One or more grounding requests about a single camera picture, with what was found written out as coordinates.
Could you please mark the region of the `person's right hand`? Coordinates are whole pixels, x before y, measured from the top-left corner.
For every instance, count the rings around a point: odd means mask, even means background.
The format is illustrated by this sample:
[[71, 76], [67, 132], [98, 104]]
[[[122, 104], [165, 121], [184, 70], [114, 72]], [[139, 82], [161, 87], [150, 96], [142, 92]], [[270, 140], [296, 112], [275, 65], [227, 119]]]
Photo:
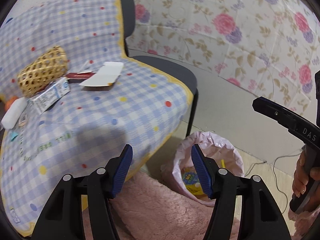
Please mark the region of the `person's right hand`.
[[[304, 170], [304, 165], [305, 165], [305, 151], [302, 151], [297, 161], [296, 170], [294, 172], [294, 177], [293, 177], [293, 184], [292, 184], [293, 194], [296, 197], [300, 197], [306, 192], [306, 185], [309, 182], [309, 176], [313, 178], [315, 181], [319, 181], [319, 167], [312, 168], [310, 171], [310, 174], [307, 175], [307, 173]], [[316, 191], [310, 197], [308, 203], [305, 205], [304, 211], [312, 212], [316, 210], [317, 207], [319, 207], [319, 202], [320, 202], [320, 192], [319, 192], [319, 186], [318, 186]]]

